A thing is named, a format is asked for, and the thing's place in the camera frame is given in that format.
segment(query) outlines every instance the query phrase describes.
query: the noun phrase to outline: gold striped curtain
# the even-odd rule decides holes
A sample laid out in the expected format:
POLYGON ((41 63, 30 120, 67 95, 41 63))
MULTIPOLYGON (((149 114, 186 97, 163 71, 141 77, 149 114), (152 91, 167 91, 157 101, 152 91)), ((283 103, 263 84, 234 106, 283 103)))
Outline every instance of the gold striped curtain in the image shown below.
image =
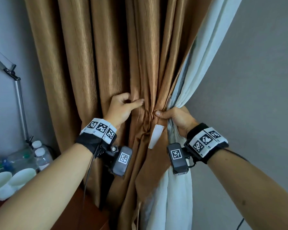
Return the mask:
POLYGON ((211 0, 25 0, 61 152, 113 95, 130 92, 145 105, 132 112, 117 143, 133 149, 123 178, 105 200, 102 162, 95 160, 88 189, 111 217, 112 228, 137 227, 142 201, 169 168, 167 130, 148 149, 154 112, 166 107, 182 63, 211 0))

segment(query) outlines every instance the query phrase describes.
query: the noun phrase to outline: wrist-mounted camera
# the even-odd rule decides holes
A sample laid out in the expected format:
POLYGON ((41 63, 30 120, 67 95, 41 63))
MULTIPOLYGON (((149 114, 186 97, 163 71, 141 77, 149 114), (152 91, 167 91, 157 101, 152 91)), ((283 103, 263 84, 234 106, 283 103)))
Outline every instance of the wrist-mounted camera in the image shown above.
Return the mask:
POLYGON ((94 118, 80 133, 76 143, 84 145, 93 154, 93 159, 102 159, 109 172, 123 176, 129 164, 132 149, 113 146, 116 128, 104 119, 94 118))
POLYGON ((180 143, 171 143, 167 146, 167 152, 176 175, 186 174, 189 168, 195 166, 196 162, 207 161, 220 149, 229 147, 227 139, 212 127, 201 123, 193 128, 187 135, 184 147, 180 143), (193 159, 193 165, 189 166, 186 159, 193 159))

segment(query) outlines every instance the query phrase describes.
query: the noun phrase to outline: gray wall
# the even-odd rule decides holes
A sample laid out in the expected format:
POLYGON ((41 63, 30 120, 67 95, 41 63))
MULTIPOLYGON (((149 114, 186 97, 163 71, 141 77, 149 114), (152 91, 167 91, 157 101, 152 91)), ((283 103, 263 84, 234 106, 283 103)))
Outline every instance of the gray wall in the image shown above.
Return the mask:
MULTIPOLYGON (((242 0, 186 106, 288 191, 288 0, 242 0)), ((192 228, 236 229, 242 217, 208 167, 191 174, 192 228)))
MULTIPOLYGON (((0 52, 17 65, 28 131, 56 147, 46 93, 24 0, 0 0, 0 52)), ((11 63, 0 55, 9 68, 11 63)), ((0 71, 0 156, 24 146, 14 82, 0 71)))

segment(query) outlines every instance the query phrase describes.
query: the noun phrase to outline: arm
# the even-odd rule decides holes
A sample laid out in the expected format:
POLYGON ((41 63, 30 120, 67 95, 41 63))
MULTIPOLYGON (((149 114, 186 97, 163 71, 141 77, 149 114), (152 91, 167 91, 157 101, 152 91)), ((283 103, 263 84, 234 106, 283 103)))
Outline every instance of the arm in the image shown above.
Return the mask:
MULTIPOLYGON (((156 115, 172 118, 183 137, 198 125, 185 107, 156 115)), ((288 229, 288 193, 270 177, 225 150, 214 154, 207 165, 252 229, 288 229)))
MULTIPOLYGON (((105 120, 115 128, 125 122, 131 110, 143 100, 125 104, 130 94, 112 98, 105 120)), ((83 179, 92 153, 81 144, 74 144, 46 169, 20 189, 0 208, 1 229, 50 229, 83 179)))

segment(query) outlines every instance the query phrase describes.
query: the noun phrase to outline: person's left hand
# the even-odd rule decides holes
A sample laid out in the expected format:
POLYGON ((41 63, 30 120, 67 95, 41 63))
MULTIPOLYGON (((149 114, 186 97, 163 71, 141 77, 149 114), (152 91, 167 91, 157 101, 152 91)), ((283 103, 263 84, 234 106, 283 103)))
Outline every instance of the person's left hand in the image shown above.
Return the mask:
POLYGON ((124 101, 130 100, 130 97, 130 93, 122 93, 112 97, 108 113, 104 117, 104 120, 111 123, 116 129, 128 119, 133 109, 142 106, 144 103, 144 99, 138 99, 132 103, 124 103, 124 101))

